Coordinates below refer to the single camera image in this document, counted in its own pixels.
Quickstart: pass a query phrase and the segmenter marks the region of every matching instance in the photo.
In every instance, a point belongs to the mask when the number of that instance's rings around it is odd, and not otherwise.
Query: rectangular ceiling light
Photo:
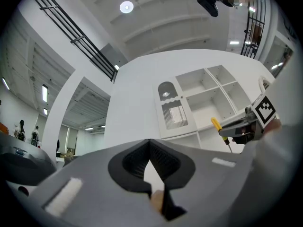
[[[8,84],[6,83],[6,80],[4,78],[2,78],[2,81],[4,83],[4,85],[6,86],[6,88],[9,90]]]
[[[46,85],[42,85],[42,98],[43,98],[43,101],[47,102],[47,90],[48,90],[48,87]]]

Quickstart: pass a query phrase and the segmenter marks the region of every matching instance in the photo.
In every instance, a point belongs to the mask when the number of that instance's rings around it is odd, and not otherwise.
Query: white ceiling
[[[119,9],[123,1],[82,0],[129,60],[167,50],[226,50],[230,8],[220,2],[219,16],[211,17],[196,0],[128,0],[134,4],[129,14]]]
[[[11,92],[43,114],[51,110],[64,83],[71,75],[57,64],[22,29],[9,21],[2,35],[3,62],[1,73],[8,81]],[[42,99],[42,85],[48,86],[47,103]],[[83,129],[94,126],[104,131],[109,100],[80,83],[71,99],[63,124]]]

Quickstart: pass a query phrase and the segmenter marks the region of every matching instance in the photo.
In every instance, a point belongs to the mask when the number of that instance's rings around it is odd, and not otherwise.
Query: person
[[[37,142],[39,141],[39,127],[36,126],[36,129],[32,132],[32,145],[37,146]]]
[[[14,136],[22,141],[25,141],[24,120],[21,120],[19,126],[15,128]]]

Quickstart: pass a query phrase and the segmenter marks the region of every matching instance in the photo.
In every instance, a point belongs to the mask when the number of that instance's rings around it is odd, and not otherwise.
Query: light fixture
[[[9,87],[8,87],[8,84],[6,83],[6,80],[5,80],[4,78],[2,78],[2,81],[3,81],[4,85],[6,86],[6,88],[7,88],[8,90],[10,90]]]
[[[125,1],[120,5],[120,11],[123,13],[130,13],[134,9],[134,5],[130,1]]]
[[[47,102],[47,90],[48,90],[48,87],[43,84],[42,85],[42,99],[45,102]]]

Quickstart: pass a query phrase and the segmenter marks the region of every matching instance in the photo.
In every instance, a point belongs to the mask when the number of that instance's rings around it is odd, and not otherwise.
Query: railing
[[[48,17],[70,39],[71,43],[77,46],[95,66],[97,66],[110,78],[111,81],[113,81],[117,70],[60,7],[60,5],[55,0],[35,1],[40,6],[40,10],[43,10],[48,15]]]
[[[250,10],[250,6],[251,3],[248,2],[247,25],[241,55],[249,57],[253,55],[253,58],[255,58],[264,30],[266,15],[265,0],[252,1],[252,8],[255,9],[255,12]]]

